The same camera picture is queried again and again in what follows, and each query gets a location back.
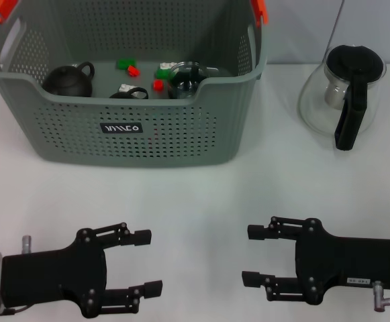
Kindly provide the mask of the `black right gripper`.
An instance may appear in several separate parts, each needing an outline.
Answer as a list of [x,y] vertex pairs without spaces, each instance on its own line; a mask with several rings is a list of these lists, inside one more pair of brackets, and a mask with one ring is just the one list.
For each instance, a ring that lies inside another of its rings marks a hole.
[[318,219],[271,217],[267,226],[249,225],[248,239],[296,241],[297,278],[281,278],[242,271],[245,287],[266,291],[268,301],[322,303],[336,286],[372,288],[381,282],[390,290],[390,239],[338,237],[328,233]]

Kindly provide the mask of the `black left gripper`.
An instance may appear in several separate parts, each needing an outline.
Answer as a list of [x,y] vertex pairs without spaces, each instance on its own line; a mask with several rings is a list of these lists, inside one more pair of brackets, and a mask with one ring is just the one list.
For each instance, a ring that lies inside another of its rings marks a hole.
[[1,297],[8,307],[72,301],[84,317],[136,314],[140,299],[160,297],[163,281],[122,289],[106,289],[103,249],[150,245],[152,232],[131,232],[127,223],[82,229],[61,250],[6,256],[2,261]]

